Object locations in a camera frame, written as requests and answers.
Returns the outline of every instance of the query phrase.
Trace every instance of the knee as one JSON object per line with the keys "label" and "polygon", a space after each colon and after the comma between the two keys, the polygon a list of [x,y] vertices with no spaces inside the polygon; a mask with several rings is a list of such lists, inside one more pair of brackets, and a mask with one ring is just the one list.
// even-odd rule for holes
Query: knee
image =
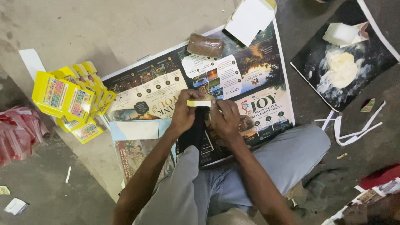
{"label": "knee", "polygon": [[314,146],[323,152],[326,152],[330,148],[330,139],[320,127],[307,124],[298,126],[292,130],[298,133],[297,137],[300,138],[299,141],[307,145]]}

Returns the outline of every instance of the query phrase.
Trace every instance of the right hand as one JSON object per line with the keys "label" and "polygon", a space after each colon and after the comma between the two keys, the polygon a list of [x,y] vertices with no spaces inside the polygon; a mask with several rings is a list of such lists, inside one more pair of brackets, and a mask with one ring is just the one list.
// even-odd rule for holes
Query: right hand
{"label": "right hand", "polygon": [[238,139],[242,139],[239,134],[240,113],[238,105],[231,100],[212,100],[211,103],[211,122],[212,127],[228,145]]}

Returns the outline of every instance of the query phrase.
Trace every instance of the poster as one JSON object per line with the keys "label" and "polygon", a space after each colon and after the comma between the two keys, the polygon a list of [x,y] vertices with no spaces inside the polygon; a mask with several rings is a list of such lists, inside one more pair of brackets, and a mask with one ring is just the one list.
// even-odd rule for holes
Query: poster
{"label": "poster", "polygon": [[[186,42],[102,78],[107,88],[118,93],[106,113],[108,121],[169,118],[179,92],[192,88],[236,102],[243,119],[241,134],[250,146],[292,128],[294,115],[276,20],[260,31],[249,47],[222,27],[204,36],[225,42],[221,58],[188,53]],[[247,112],[242,104],[246,101]],[[260,107],[251,110],[252,104]],[[200,166],[231,155],[210,126],[209,114],[205,123]]]}
{"label": "poster", "polygon": [[[342,112],[373,79],[400,59],[379,31],[372,16],[367,15],[370,13],[363,1],[345,1],[290,62],[336,112]],[[366,32],[369,38],[342,48],[324,41],[322,37],[329,24],[336,22],[350,26],[364,24],[361,32]],[[325,74],[331,67],[330,62],[334,61],[333,57],[345,53],[354,58],[351,61],[357,70],[356,76],[349,84],[338,86],[327,79]]]}

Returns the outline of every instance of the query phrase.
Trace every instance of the hand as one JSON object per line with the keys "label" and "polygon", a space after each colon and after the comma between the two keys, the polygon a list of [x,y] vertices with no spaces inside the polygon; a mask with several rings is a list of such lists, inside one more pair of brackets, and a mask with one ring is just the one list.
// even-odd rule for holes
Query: hand
{"label": "hand", "polygon": [[239,134],[240,113],[238,105],[231,100],[212,100],[211,121],[213,129],[228,145],[242,139]]}
{"label": "hand", "polygon": [[178,96],[178,101],[175,103],[174,114],[169,129],[179,137],[183,132],[192,127],[194,122],[194,111],[196,107],[188,107],[186,100],[188,98],[204,98],[204,94],[193,89],[182,90]]}

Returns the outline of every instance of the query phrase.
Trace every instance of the red cloth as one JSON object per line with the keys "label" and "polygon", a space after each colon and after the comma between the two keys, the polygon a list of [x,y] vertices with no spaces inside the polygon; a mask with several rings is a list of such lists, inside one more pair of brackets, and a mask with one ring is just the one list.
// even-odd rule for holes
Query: red cloth
{"label": "red cloth", "polygon": [[367,190],[375,186],[386,184],[387,182],[394,180],[396,177],[400,177],[400,164],[383,168],[368,175],[360,181],[359,186],[364,188],[364,190]]}

